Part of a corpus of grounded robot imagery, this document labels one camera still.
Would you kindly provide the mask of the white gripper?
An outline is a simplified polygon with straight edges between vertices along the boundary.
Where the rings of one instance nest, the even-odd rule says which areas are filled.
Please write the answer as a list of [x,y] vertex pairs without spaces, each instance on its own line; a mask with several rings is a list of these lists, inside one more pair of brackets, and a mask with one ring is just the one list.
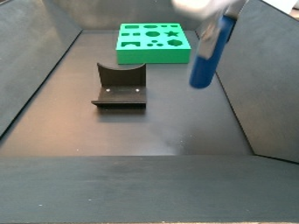
[[210,59],[220,35],[220,20],[228,11],[239,14],[248,0],[172,0],[174,9],[184,16],[206,20],[200,28],[199,56]]

